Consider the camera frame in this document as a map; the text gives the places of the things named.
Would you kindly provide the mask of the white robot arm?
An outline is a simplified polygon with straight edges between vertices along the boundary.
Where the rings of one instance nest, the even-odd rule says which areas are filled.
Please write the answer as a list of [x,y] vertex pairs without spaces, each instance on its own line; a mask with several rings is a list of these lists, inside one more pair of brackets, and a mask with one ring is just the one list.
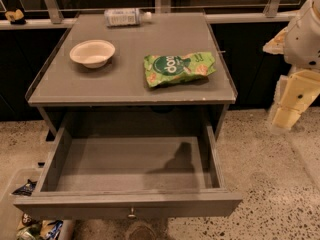
[[282,134],[320,95],[320,0],[307,0],[263,51],[281,54],[291,65],[277,82],[270,111],[270,131]]

